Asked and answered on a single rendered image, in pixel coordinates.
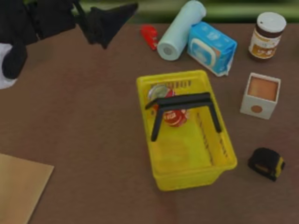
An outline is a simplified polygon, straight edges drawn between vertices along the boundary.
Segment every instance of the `yellow basket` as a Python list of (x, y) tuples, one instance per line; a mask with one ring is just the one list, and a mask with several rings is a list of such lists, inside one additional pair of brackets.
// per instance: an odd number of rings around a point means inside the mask
[[(180, 127), (162, 121), (159, 137), (151, 141), (156, 113), (145, 110), (149, 90), (156, 84), (174, 89), (176, 95), (209, 92), (221, 132), (215, 130), (207, 106), (189, 110)], [(142, 118), (153, 176), (159, 189), (168, 191), (212, 184), (219, 175), (236, 167), (237, 159), (206, 73), (202, 70), (140, 77), (137, 80)]]

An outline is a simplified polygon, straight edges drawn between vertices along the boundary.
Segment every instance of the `brown table surface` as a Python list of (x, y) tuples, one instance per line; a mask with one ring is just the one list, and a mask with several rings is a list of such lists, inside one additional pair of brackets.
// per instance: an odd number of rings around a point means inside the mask
[[(156, 25), (160, 34), (167, 27)], [(31, 224), (298, 223), (299, 24), (266, 63), (247, 55), (254, 24), (215, 27), (239, 43), (229, 76), (209, 73), (239, 164), (211, 186), (167, 193), (151, 174), (135, 81), (203, 67), (186, 53), (161, 59), (138, 25), (106, 51), (78, 28), (28, 46), (18, 82), (0, 91), (0, 152), (55, 166)], [(251, 72), (282, 79), (270, 120), (239, 113)], [(247, 167), (257, 147), (285, 159), (277, 182)]]

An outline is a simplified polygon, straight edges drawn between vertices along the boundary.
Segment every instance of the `soda can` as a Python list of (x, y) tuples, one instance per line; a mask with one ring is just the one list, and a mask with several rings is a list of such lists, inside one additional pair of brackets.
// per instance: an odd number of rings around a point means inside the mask
[[(166, 85), (155, 85), (148, 93), (150, 101), (156, 98), (167, 98), (175, 96), (175, 91)], [(158, 110), (158, 105), (154, 105), (154, 109)], [(180, 127), (187, 121), (187, 110), (174, 110), (164, 113), (164, 121), (171, 127)]]

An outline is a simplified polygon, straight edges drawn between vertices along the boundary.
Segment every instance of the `jar lid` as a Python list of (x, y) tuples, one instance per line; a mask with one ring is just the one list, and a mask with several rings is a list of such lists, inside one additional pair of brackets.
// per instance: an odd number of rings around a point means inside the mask
[(278, 13), (266, 12), (258, 16), (257, 25), (266, 32), (279, 33), (285, 29), (286, 20)]

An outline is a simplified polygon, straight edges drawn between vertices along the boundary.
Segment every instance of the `black object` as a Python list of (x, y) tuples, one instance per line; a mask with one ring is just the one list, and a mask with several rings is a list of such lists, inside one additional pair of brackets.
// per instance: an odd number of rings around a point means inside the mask
[(27, 59), (26, 46), (22, 41), (15, 41), (12, 49), (5, 55), (2, 63), (3, 75), (9, 79), (18, 78)]
[(156, 141), (158, 138), (164, 112), (173, 111), (173, 110), (183, 110), (183, 109), (187, 110), (187, 109), (200, 107), (200, 106), (209, 107), (215, 129), (218, 133), (221, 132), (220, 123), (209, 92), (189, 94), (189, 95), (179, 95), (179, 96), (173, 96), (168, 98), (156, 98), (153, 101), (149, 102), (145, 106), (145, 109), (147, 110), (155, 104), (158, 105), (158, 110), (157, 110), (157, 115), (154, 122), (152, 134), (151, 134), (151, 141)]
[[(72, 14), (73, 5), (79, 16)], [(86, 16), (78, 0), (37, 0), (27, 5), (22, 0), (0, 0), (0, 42), (18, 39), (28, 45), (73, 29), (78, 22), (90, 44), (106, 49), (137, 8), (137, 3), (107, 11), (93, 7)]]
[(268, 148), (258, 148), (248, 160), (248, 166), (257, 173), (276, 181), (285, 167), (282, 157)]

